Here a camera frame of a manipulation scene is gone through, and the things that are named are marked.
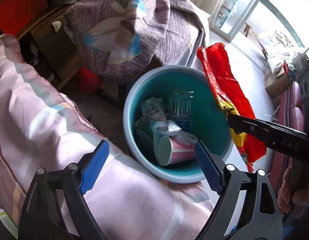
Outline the right hand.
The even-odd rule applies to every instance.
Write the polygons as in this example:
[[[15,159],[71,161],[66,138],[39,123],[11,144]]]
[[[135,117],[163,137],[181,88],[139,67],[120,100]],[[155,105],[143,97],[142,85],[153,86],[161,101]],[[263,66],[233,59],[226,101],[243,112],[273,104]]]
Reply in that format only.
[[[289,185],[289,179],[291,176],[291,166],[287,168],[283,175],[282,185],[278,191],[278,206],[279,213],[283,217],[291,209],[291,202],[295,205],[301,205],[307,207],[309,205],[309,189],[303,189],[295,191],[294,194]]]

